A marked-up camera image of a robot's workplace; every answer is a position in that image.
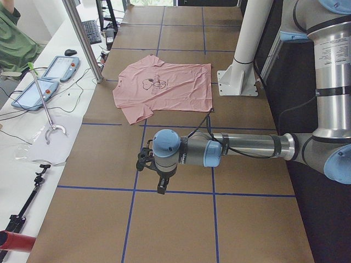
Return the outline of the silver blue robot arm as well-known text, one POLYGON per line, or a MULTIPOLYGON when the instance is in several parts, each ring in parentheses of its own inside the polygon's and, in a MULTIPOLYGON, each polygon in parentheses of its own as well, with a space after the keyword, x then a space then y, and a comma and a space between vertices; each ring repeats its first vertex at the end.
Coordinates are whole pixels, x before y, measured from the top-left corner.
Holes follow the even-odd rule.
POLYGON ((285 102, 297 102, 291 86, 275 91, 265 85, 275 135, 202 132, 179 136, 163 129, 152 139, 145 159, 159 176, 165 194, 180 164, 216 167, 226 155, 255 159, 282 158, 302 163, 328 179, 350 184, 350 1, 283 1, 278 36, 285 43, 311 43, 316 87, 307 108, 315 125, 310 133, 288 132, 285 102))

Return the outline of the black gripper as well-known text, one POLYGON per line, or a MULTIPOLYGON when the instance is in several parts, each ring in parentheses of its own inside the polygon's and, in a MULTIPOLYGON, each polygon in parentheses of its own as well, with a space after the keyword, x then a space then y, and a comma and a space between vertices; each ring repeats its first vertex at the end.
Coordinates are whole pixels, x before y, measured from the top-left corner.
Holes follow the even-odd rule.
POLYGON ((160 179, 157 185, 157 193, 164 195, 166 193, 166 188, 169 183, 168 175, 160 175, 160 179))

